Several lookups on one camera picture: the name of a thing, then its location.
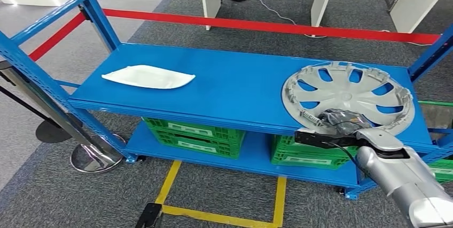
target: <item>gray carpet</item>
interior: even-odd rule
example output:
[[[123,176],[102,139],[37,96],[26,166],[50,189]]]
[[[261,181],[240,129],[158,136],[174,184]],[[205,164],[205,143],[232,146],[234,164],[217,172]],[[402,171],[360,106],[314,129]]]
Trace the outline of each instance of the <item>gray carpet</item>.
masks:
[[[292,18],[301,25],[310,24],[313,0],[263,0],[282,16]],[[437,5],[429,14],[436,22],[429,23],[427,32],[441,32],[451,23],[452,5]],[[330,0],[322,26],[363,28],[394,31],[384,0]],[[157,12],[202,15],[201,0],[170,0]],[[234,2],[224,0],[217,15],[219,18],[255,21],[285,22],[265,9],[256,0]],[[252,32],[237,29],[177,25],[162,22],[145,22],[131,38],[132,42],[185,46],[190,48],[277,54],[329,60],[409,66],[427,48],[407,43],[350,40],[345,38],[307,38],[302,35]],[[449,74],[453,70],[452,55],[445,58],[416,84],[420,100],[453,101],[453,85]]]
[[[265,1],[281,10],[282,15],[293,17],[298,23],[308,24],[311,0]],[[294,3],[299,3],[298,8],[287,8]],[[383,11],[384,6],[381,0],[332,0],[323,25],[391,29],[391,21]],[[200,15],[200,7],[199,0],[165,0],[158,11]],[[280,22],[254,1],[225,1],[219,16]],[[415,58],[416,52],[421,51],[421,48],[401,43],[335,38],[315,40],[303,36],[220,28],[206,32],[197,26],[151,22],[144,23],[131,40],[398,65],[409,63]],[[384,60],[386,54],[399,59]],[[436,81],[435,75],[432,80],[427,77],[421,84]],[[448,100],[443,98],[445,92],[435,92],[435,85],[431,85],[431,89],[433,92],[426,92],[431,98],[425,99],[439,97]],[[96,113],[96,117],[109,129],[126,138],[129,138],[139,121],[136,117],[107,113]],[[75,145],[73,140],[68,140],[38,147],[26,165],[0,192],[0,227],[134,227],[145,204],[156,198],[171,162],[148,158],[142,163],[123,163],[105,174],[85,175],[73,170],[68,163]],[[270,221],[275,186],[275,177],[184,163],[166,204]],[[447,184],[446,189],[453,195],[452,184]],[[163,227],[232,226],[166,215]],[[405,223],[395,204],[379,190],[361,194],[358,201],[350,201],[336,193],[332,186],[289,180],[284,227],[387,228],[405,227]]]

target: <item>blue shelf surface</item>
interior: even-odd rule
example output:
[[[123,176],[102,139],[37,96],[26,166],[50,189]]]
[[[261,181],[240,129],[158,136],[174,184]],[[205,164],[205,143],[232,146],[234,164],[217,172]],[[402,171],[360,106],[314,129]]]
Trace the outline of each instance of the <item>blue shelf surface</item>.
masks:
[[[123,43],[71,95],[78,108],[175,120],[280,135],[301,127],[286,111],[281,90],[286,79],[307,65],[328,60],[265,54]],[[132,87],[101,75],[133,65],[151,65],[197,77],[171,90]],[[415,96],[407,68],[367,64],[390,74]],[[418,152],[431,152],[420,107],[398,139]]]
[[[233,160],[206,153],[194,152],[182,148],[160,144],[144,122],[141,122],[131,139],[126,151],[138,155],[153,156],[163,159],[182,160],[212,167],[228,168],[272,176],[306,180],[343,187],[359,187],[357,170],[352,161],[337,170],[277,166],[271,164],[271,135],[248,132],[243,141],[239,159]]]

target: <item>stanchion base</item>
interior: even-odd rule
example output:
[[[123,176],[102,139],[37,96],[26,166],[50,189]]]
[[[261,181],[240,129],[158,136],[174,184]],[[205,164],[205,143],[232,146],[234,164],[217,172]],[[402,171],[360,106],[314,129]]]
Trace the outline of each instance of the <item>stanchion base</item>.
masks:
[[[83,126],[83,123],[78,120],[74,115],[71,113],[67,113],[68,116],[79,125],[79,127]],[[43,143],[54,144],[59,143],[64,140],[70,139],[72,136],[68,134],[63,128],[57,128],[49,121],[43,121],[35,132],[36,138]]]
[[[121,141],[124,141],[119,135],[115,135]],[[85,146],[79,144],[71,154],[71,166],[83,173],[102,173],[107,172],[118,165],[123,159],[123,155],[113,149],[106,141],[99,136],[93,136],[91,139],[98,145],[98,151],[101,154],[94,154],[94,146]]]

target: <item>caster wheel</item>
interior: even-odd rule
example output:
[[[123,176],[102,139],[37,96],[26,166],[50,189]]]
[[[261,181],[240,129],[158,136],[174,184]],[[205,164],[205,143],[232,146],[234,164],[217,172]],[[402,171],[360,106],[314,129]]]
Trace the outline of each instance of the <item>caster wheel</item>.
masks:
[[[344,187],[337,187],[335,190],[336,190],[336,192],[338,192],[340,195],[344,195],[344,194],[345,194],[345,188],[344,188]]]
[[[146,156],[140,155],[137,158],[137,162],[144,162],[146,160]]]

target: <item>red barrier tape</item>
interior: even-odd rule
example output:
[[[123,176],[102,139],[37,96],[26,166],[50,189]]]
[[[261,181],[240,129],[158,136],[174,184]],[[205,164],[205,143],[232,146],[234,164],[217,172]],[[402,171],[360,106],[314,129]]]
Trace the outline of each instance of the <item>red barrier tape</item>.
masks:
[[[35,51],[29,54],[30,58],[33,61],[37,61],[45,53],[47,53],[52,47],[54,47],[58,42],[65,38],[69,33],[71,33],[77,26],[79,26],[85,20],[85,16],[82,13],[78,13],[74,18],[71,19],[67,24],[65,24],[61,29],[59,29],[54,35],[49,37],[42,45],[40,45]]]
[[[150,21],[164,21],[174,23],[185,23],[194,25],[209,25],[214,27],[258,30],[262,32],[279,32],[291,34],[307,34],[327,37],[345,37],[358,38],[362,40],[381,40],[397,42],[414,42],[418,44],[432,44],[440,35],[437,34],[419,34],[419,33],[397,33],[397,32],[379,32],[376,30],[365,29],[343,29],[343,28],[326,28],[311,27],[302,25],[291,25],[273,22],[245,21],[222,18],[204,18],[189,15],[177,15],[167,13],[148,13],[138,11],[125,11],[114,9],[103,9],[106,16],[123,17]]]

